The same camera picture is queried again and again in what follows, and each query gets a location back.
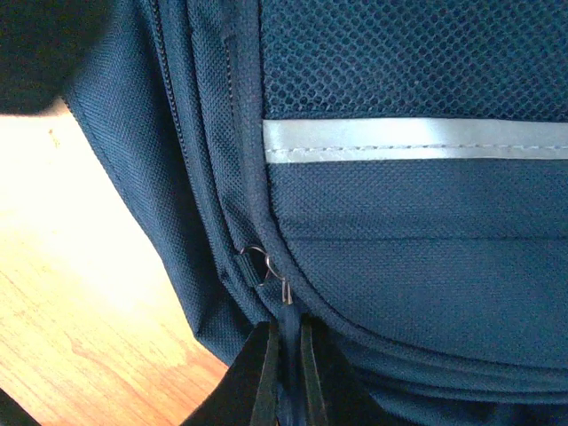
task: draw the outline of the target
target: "nylon fabric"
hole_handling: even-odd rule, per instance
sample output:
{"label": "nylon fabric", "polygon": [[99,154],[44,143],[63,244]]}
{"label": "nylon fabric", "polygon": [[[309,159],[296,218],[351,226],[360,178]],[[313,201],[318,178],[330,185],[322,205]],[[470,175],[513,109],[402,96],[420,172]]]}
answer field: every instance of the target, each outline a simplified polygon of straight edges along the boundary
{"label": "nylon fabric", "polygon": [[232,36],[227,22],[233,10],[222,1],[188,1],[195,78],[201,102],[207,156],[235,249],[255,239],[247,213],[242,184],[242,152],[233,119],[233,76],[226,38]]}
{"label": "nylon fabric", "polygon": [[264,119],[568,120],[555,0],[262,0]]}
{"label": "nylon fabric", "polygon": [[526,414],[539,412],[531,404],[564,412],[568,163],[268,171],[281,234],[317,294],[337,315],[399,345],[372,349],[337,329],[381,406],[424,424],[538,424]]}
{"label": "nylon fabric", "polygon": [[[185,1],[117,2],[106,36],[66,99],[160,254],[196,338],[231,363],[251,322],[270,316],[227,253],[233,244],[207,172],[188,28]],[[225,78],[226,67],[219,73]]]}

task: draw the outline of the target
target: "metal zipper pull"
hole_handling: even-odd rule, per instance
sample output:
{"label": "metal zipper pull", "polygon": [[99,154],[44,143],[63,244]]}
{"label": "metal zipper pull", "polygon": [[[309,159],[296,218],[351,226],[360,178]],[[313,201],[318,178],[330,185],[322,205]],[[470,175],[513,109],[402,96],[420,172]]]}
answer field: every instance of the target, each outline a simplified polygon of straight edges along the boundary
{"label": "metal zipper pull", "polygon": [[292,300],[292,288],[290,287],[288,280],[286,280],[286,277],[280,275],[269,255],[266,255],[265,261],[268,271],[274,276],[274,278],[280,280],[282,283],[282,302],[284,304],[292,304],[294,300]]}
{"label": "metal zipper pull", "polygon": [[292,304],[294,301],[292,299],[292,288],[286,277],[280,275],[280,272],[274,265],[272,258],[266,251],[259,246],[247,246],[240,251],[241,255],[247,254],[251,251],[256,251],[264,256],[264,264],[266,265],[266,274],[264,275],[264,281],[268,280],[271,275],[278,281],[282,283],[282,303],[283,304]]}

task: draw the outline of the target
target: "zipper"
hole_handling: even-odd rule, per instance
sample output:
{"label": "zipper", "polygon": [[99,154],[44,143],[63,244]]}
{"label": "zipper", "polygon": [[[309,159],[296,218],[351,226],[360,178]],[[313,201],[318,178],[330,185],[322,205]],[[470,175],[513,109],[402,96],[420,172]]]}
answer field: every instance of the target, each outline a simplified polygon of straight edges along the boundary
{"label": "zipper", "polygon": [[[181,147],[181,153],[184,156],[184,162],[187,167],[189,164],[189,158],[185,150],[185,140],[184,134],[181,130],[181,124],[179,120],[178,106],[176,105],[176,97],[174,95],[173,84],[171,83],[170,75],[170,65],[168,64],[168,57],[166,55],[166,43],[164,42],[163,29],[162,29],[162,16],[160,15],[160,5],[159,0],[149,0],[150,8],[152,9],[153,24],[154,24],[154,42],[158,50],[158,60],[162,65],[162,76],[163,82],[166,89],[166,97],[170,103],[171,118],[174,122],[174,127],[176,128],[177,140],[179,141],[179,146]],[[202,205],[199,199],[200,197],[193,197],[195,202],[195,207],[198,211],[202,212]]]}
{"label": "zipper", "polygon": [[304,389],[301,383],[300,371],[300,311],[294,304],[292,288],[287,278],[280,273],[272,257],[259,246],[248,246],[241,250],[241,255],[251,252],[264,256],[266,272],[264,280],[275,278],[282,286],[282,306],[278,313],[278,328],[280,330],[280,384],[279,392],[279,425],[304,426]]}

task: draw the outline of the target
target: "wooden table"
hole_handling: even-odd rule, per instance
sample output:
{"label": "wooden table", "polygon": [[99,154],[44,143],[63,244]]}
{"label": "wooden table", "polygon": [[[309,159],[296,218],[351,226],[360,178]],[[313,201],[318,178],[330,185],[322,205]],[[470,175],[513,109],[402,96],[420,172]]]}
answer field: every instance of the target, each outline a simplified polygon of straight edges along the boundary
{"label": "wooden table", "polygon": [[44,425],[160,426],[225,370],[65,107],[0,117],[0,388]]}

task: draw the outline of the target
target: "seam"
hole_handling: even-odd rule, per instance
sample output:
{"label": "seam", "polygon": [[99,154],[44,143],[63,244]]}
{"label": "seam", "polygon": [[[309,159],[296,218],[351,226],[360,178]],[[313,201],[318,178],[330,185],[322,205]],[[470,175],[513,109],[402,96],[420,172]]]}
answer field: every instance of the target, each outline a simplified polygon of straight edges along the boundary
{"label": "seam", "polygon": [[[408,108],[394,108],[392,106],[345,106],[345,105],[340,105],[340,106],[331,106],[331,105],[325,105],[325,106],[315,106],[315,107],[303,107],[303,106],[299,106],[298,108],[294,108],[294,109],[287,109],[285,107],[268,107],[267,108],[267,112],[269,114],[278,114],[278,115],[288,115],[288,114],[305,114],[305,113],[320,113],[320,114],[325,114],[325,113],[365,113],[365,112],[369,112],[369,113],[381,113],[381,112],[390,112],[390,113],[400,113],[400,109],[404,109],[407,110]],[[425,109],[425,114],[426,115],[431,115],[432,110],[430,109]],[[535,118],[535,116],[526,116],[526,114],[519,114],[519,115],[515,115],[515,114],[504,114],[504,115],[499,115],[499,116],[495,116],[495,117],[491,117],[491,118],[495,118],[495,119],[501,119],[501,120],[524,120],[524,118],[522,117],[526,117],[526,120],[530,120],[530,121],[553,121],[553,122],[563,122],[565,121],[565,117],[566,114],[564,114],[563,112],[560,112],[559,114],[549,114],[549,115],[537,115],[537,117],[540,118]]]}
{"label": "seam", "polygon": [[312,237],[309,235],[298,235],[289,237],[290,241],[297,242],[392,242],[392,241],[417,241],[417,242],[447,242],[447,241],[496,241],[496,242],[507,242],[507,241],[529,241],[529,242],[543,242],[543,241],[568,241],[568,235],[558,235],[555,237],[546,235],[535,235],[535,236],[516,236],[516,235],[503,235],[503,236],[459,236],[459,235],[443,235],[443,236],[383,236],[383,237]]}
{"label": "seam", "polygon": [[225,58],[227,61],[227,66],[226,66],[226,77],[227,77],[227,82],[229,85],[229,101],[231,102],[231,115],[234,119],[234,111],[233,111],[233,73],[231,71],[231,53],[229,51],[229,45],[226,41],[226,39],[223,41],[223,47],[225,48]]}
{"label": "seam", "polygon": [[266,149],[267,154],[278,154],[278,153],[323,153],[323,152],[349,152],[349,151],[387,151],[387,150],[412,150],[412,149],[486,149],[486,148],[500,148],[500,149],[519,149],[525,151],[531,150],[541,150],[548,149],[552,151],[559,151],[563,149],[568,149],[568,146],[527,146],[527,145],[446,145],[446,144],[436,144],[436,145],[384,145],[384,146],[327,146],[327,147],[296,147],[296,148],[279,148],[279,149]]}

